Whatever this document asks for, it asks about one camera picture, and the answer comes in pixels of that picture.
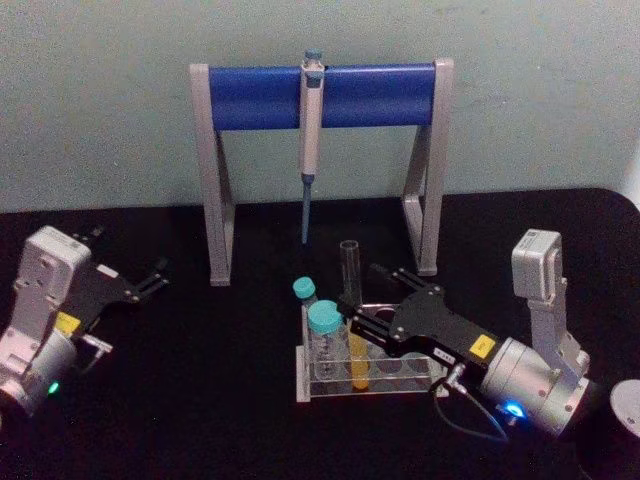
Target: black table surface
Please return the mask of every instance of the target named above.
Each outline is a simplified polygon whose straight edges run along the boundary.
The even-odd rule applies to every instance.
[[[465,436],[440,421],[427,394],[296,403],[293,280],[307,274],[321,298],[335,298],[344,239],[360,242],[363,266],[413,266],[398,199],[312,208],[303,248],[299,204],[239,206],[226,288],[208,284],[201,207],[0,215],[2,326],[24,240],[42,225],[105,225],[94,257],[133,281],[159,256],[171,262],[166,289],[103,315],[93,333],[113,352],[87,376],[65,378],[0,445],[0,478],[581,478],[571,444],[527,424],[508,430],[506,446]],[[530,342],[510,264],[527,228],[562,233],[568,327],[591,355],[590,377],[639,377],[640,215],[610,191],[446,196],[435,281],[450,308]],[[365,300],[376,299],[365,291]],[[476,421],[463,400],[445,402],[459,422]]]

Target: teal tube cap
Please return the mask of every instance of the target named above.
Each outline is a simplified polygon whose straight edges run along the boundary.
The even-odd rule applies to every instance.
[[[309,277],[300,277],[293,282],[293,293],[295,293],[296,297],[300,300],[304,300],[316,293],[316,286]]]
[[[315,333],[333,333],[342,325],[342,315],[338,305],[331,300],[318,300],[309,308],[309,327]]]

